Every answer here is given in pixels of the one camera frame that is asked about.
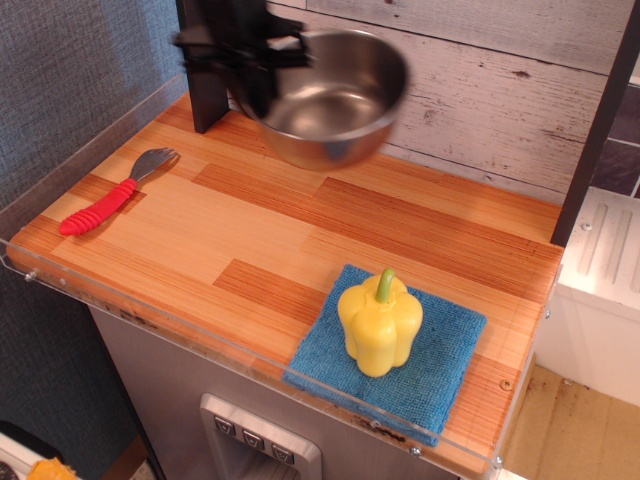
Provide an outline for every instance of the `shiplap backdrop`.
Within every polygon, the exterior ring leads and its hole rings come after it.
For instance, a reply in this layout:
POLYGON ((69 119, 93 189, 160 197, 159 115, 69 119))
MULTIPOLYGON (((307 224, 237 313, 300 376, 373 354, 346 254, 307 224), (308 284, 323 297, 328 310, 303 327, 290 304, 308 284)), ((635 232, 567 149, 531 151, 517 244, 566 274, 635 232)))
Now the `shiplap backdrop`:
POLYGON ((411 84, 392 156, 562 203, 633 0, 284 0, 307 29, 377 34, 411 84))

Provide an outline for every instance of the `red fork handle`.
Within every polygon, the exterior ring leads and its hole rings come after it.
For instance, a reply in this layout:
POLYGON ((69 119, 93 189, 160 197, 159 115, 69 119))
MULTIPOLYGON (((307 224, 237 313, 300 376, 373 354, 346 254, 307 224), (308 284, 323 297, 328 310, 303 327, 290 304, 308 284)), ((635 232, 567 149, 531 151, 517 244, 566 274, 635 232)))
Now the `red fork handle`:
POLYGON ((137 185, 138 182, 133 178, 127 178, 116 185, 103 199, 67 217, 60 224, 60 233, 62 235, 82 235, 93 230, 133 195, 137 185))

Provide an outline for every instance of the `metal pot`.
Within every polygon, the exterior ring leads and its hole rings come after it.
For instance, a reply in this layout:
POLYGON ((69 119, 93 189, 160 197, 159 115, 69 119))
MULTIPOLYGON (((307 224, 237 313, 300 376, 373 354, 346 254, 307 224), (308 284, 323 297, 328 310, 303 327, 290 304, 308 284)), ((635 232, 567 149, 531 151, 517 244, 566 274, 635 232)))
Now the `metal pot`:
MULTIPOLYGON (((288 163, 307 170, 346 166, 389 136, 407 83, 402 55, 355 30, 305 32, 311 67, 279 69, 279 96, 257 122, 288 163)), ((273 48, 295 43, 288 40, 273 48)))

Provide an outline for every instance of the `screw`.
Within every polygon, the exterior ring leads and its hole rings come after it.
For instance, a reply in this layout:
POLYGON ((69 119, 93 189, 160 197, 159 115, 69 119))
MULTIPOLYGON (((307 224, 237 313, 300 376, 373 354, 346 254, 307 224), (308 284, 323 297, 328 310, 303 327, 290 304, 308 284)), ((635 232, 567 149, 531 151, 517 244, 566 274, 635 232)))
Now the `screw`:
POLYGON ((513 390, 513 383, 511 383, 511 380, 500 380, 500 388, 508 392, 513 390))

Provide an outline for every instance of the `wooden countertop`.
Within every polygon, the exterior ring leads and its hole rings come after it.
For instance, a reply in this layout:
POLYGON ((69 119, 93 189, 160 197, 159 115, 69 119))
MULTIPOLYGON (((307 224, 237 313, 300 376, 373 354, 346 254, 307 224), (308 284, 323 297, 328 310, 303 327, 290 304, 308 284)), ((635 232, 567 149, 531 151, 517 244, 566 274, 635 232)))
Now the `wooden countertop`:
MULTIPOLYGON (((84 301, 272 379, 345 263, 392 266, 406 284, 488 317, 443 438, 493 458, 515 392, 501 382, 516 385, 523 372, 560 263, 562 249, 548 243, 558 214, 381 154, 300 170, 275 159, 238 113, 194 133, 185 96, 22 229, 8 253, 84 301), (58 233, 142 152, 163 146, 180 160, 143 180, 107 222, 81 237, 58 233)), ((448 442, 435 450, 466 462, 448 442)))

